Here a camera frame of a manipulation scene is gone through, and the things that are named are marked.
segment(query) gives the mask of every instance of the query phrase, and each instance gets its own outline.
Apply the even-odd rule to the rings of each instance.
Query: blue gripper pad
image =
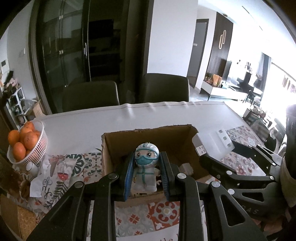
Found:
[[[124,201],[126,201],[131,193],[131,182],[133,180],[133,166],[134,166],[134,156],[135,153],[133,152],[128,164],[128,170],[126,172],[126,178],[124,181],[124,193],[123,193],[123,198]]]
[[[168,181],[168,177],[167,177],[167,173],[166,173],[166,169],[165,169],[165,164],[163,161],[163,156],[159,155],[159,167],[160,167],[160,173],[161,173],[161,183],[163,185],[163,191],[165,194],[165,197],[168,201],[169,199],[169,181]]]

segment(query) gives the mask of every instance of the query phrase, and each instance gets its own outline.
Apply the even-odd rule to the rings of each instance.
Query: glass door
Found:
[[[65,87],[90,81],[89,4],[90,0],[48,0],[40,5],[36,36],[42,60],[39,69],[53,113],[63,112]]]

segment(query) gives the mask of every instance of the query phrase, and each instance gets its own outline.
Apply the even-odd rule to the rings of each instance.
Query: white basket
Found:
[[[13,156],[13,152],[12,152],[12,147],[11,145],[9,145],[8,147],[8,152],[7,152],[7,158],[8,160],[12,163],[12,164],[16,164],[16,165],[22,165],[23,167],[26,168],[26,165],[28,164],[28,162],[32,162],[35,165],[40,162],[40,160],[42,159],[42,157],[45,154],[46,151],[46,147],[47,147],[47,136],[45,134],[44,131],[44,123],[42,121],[39,120],[33,120],[32,123],[35,126],[35,129],[37,131],[40,131],[40,138],[36,144],[36,146],[33,148],[33,150],[29,153],[29,155],[27,155],[23,160],[16,162],[14,156]]]

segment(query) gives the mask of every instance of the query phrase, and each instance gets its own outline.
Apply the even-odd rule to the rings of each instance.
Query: patterned tablecloth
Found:
[[[232,140],[245,145],[262,145],[258,137],[246,126],[239,126],[227,130],[227,134]],[[97,182],[102,177],[102,155],[101,150],[97,150],[98,152],[94,153],[53,156],[51,159],[77,159],[70,179],[70,185],[78,180],[88,184]],[[242,157],[233,152],[222,158],[221,162],[235,169],[240,175],[265,175],[252,159]],[[39,223],[49,211],[39,198],[30,197],[28,202],[22,199],[14,201],[20,206],[32,210],[36,214],[37,223]],[[163,200],[158,203],[153,202],[134,207],[115,207],[117,237],[140,235],[177,225],[179,223],[179,206],[179,202],[167,202]],[[90,236],[92,211],[93,206],[90,208],[88,236]]]

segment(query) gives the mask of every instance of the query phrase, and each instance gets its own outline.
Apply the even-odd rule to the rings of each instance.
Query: wall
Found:
[[[200,70],[197,75],[197,81],[195,87],[200,89],[202,86],[202,82],[205,78],[205,74],[207,71],[207,65],[209,63],[211,49],[213,44],[214,32],[215,32],[215,24],[216,24],[216,11],[208,9],[203,6],[197,7],[197,19],[209,19],[209,24],[207,27],[207,38],[205,41],[205,49],[202,56],[202,61],[200,65]]]
[[[251,28],[246,29],[244,26],[234,23],[227,60],[233,63],[241,60],[243,66],[246,62],[249,62],[253,73],[256,74],[259,73],[261,56],[261,42],[258,40],[256,33]]]
[[[197,3],[197,0],[154,1],[147,73],[187,75]]]
[[[7,35],[7,57],[10,70],[14,71],[14,78],[17,78],[22,86],[27,99],[37,96],[33,83],[30,60],[28,54],[29,23],[34,1],[31,1],[9,25]]]
[[[7,59],[7,36],[8,36],[9,27],[5,30],[4,34],[0,39],[0,62]],[[2,75],[2,82],[6,80],[8,72]]]

